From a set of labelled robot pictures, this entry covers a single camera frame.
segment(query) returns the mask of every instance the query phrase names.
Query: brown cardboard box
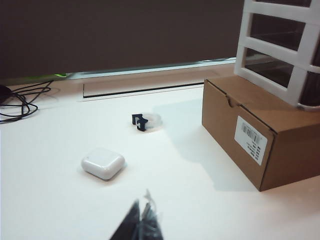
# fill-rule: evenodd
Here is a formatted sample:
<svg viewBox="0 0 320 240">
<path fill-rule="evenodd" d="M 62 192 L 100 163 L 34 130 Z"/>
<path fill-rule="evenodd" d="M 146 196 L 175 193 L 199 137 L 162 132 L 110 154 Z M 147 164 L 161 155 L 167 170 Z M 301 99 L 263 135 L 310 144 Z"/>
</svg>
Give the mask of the brown cardboard box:
<svg viewBox="0 0 320 240">
<path fill-rule="evenodd" d="M 259 191 L 320 175 L 320 112 L 244 78 L 204 81 L 202 124 Z"/>
</svg>

